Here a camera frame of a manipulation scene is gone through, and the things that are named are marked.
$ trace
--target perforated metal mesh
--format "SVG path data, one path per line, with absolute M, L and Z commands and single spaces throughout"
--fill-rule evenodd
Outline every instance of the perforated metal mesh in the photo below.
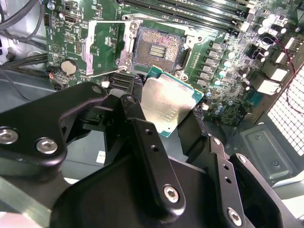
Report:
M 297 110 L 304 112 L 304 70 L 294 79 L 289 89 L 289 103 Z M 304 115 L 290 108 L 286 102 L 286 91 L 276 101 L 268 113 L 270 119 L 282 132 L 285 138 L 298 152 L 304 154 Z

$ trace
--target silver metal plate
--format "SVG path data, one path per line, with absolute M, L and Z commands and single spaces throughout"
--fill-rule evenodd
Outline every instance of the silver metal plate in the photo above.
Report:
M 240 133 L 244 150 L 266 180 L 288 177 L 292 163 L 265 124 Z
M 194 91 L 161 74 L 149 77 L 142 90 L 142 110 L 147 121 L 155 124 L 158 133 L 168 137 L 194 108 Z

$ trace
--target hdmi port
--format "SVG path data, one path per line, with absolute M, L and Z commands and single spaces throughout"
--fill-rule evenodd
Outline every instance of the hdmi port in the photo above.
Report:
M 65 21 L 69 23 L 75 24 L 77 22 L 77 19 L 68 15 L 65 15 Z

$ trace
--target mounting hole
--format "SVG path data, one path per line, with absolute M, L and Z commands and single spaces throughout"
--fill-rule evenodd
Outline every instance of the mounting hole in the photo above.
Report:
M 132 96 L 127 96 L 128 101 L 136 103 L 136 100 Z
M 152 145 L 152 146 L 151 146 L 151 149 L 152 149 L 154 152 L 158 152 L 158 151 L 159 151 L 159 149 L 158 149 L 155 145 Z
M 150 131 L 149 129 L 146 129 L 146 133 L 147 133 L 148 135 L 152 135 L 152 131 Z
M 232 181 L 231 181 L 228 177 L 225 177 L 225 180 L 226 180 L 229 184 L 232 183 Z

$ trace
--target black bracket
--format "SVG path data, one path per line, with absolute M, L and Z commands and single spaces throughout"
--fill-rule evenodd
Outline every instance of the black bracket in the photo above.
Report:
M 67 155 L 67 139 L 74 132 L 76 117 L 89 107 L 101 105 L 106 98 L 103 88 L 85 82 L 1 113 L 0 129 L 12 130 L 17 139 L 1 145 L 0 175 L 45 180 L 56 174 Z M 73 138 L 88 133 L 77 132 Z M 42 146 L 55 151 L 38 151 L 42 139 L 50 140 Z

